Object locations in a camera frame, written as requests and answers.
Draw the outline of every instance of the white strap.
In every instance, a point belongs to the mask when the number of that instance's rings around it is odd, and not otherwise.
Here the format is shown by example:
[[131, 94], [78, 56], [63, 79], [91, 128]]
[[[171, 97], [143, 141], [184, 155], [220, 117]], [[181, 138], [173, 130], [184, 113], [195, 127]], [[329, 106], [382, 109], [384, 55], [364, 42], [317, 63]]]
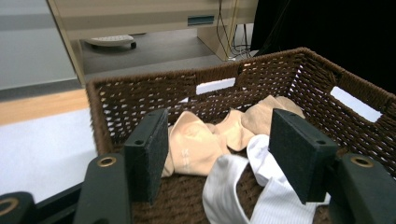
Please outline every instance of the white strap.
[[220, 156], [206, 179], [204, 209], [210, 223], [249, 223], [238, 196], [236, 184], [248, 160], [234, 155]]
[[[218, 158], [203, 193], [204, 209], [211, 223], [312, 223], [318, 204], [301, 204], [268, 151], [268, 144], [267, 135], [258, 135], [247, 146], [248, 160], [235, 155]], [[250, 221], [236, 194], [236, 184], [248, 161], [258, 183], [265, 186]]]

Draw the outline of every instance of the white desk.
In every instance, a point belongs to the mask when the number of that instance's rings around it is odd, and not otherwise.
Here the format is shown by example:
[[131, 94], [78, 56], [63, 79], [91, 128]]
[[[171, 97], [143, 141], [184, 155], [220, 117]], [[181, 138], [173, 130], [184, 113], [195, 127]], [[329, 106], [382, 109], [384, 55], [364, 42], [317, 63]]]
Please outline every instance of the white desk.
[[[219, 0], [48, 0], [72, 64], [85, 85], [80, 39], [198, 28], [198, 37], [226, 60], [217, 35]], [[224, 30], [231, 46], [236, 24], [253, 23], [258, 0], [220, 0]], [[188, 17], [213, 16], [209, 24], [188, 25]]]

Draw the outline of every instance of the gray carpet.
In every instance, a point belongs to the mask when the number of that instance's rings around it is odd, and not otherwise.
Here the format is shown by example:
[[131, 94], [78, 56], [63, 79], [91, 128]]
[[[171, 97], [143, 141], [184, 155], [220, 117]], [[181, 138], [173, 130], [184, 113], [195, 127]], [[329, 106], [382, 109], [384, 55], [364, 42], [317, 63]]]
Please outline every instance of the gray carpet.
[[[250, 43], [253, 24], [247, 25], [247, 40]], [[117, 77], [151, 72], [214, 66], [223, 62], [198, 37], [197, 30], [177, 30], [169, 32], [132, 35], [136, 49], [130, 46], [93, 49], [81, 41], [86, 79], [94, 77]], [[244, 44], [243, 26], [235, 32], [235, 45]], [[240, 60], [246, 55], [237, 56]], [[0, 91], [0, 102], [27, 97], [81, 89], [78, 81], [69, 80], [40, 84]]]

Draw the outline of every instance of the white wall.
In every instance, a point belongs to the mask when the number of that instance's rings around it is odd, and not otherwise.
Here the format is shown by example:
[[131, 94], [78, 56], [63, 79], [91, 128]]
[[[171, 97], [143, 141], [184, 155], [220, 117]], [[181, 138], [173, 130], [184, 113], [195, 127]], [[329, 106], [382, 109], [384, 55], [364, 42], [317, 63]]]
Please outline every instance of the white wall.
[[76, 78], [46, 0], [0, 0], [0, 90]]

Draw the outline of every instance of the wicker basket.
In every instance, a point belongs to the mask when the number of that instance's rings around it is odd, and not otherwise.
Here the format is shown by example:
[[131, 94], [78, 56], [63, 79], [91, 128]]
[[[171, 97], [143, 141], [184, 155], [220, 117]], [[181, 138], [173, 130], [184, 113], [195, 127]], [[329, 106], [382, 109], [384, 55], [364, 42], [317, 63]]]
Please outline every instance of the wicker basket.
[[[233, 87], [196, 94], [196, 87], [224, 78]], [[339, 87], [382, 113], [371, 122], [335, 99]], [[293, 49], [220, 66], [90, 81], [87, 93], [92, 127], [99, 154], [118, 152], [146, 113], [168, 108], [169, 123], [183, 110], [204, 122], [219, 122], [230, 108], [246, 111], [267, 95], [282, 95], [300, 106], [306, 119], [354, 153], [380, 161], [396, 176], [396, 97], [329, 62], [310, 49]], [[187, 103], [181, 102], [186, 97]], [[202, 206], [201, 176], [173, 175], [162, 180], [153, 206], [134, 203], [136, 223], [208, 222]], [[262, 188], [247, 167], [237, 193], [248, 217]]]

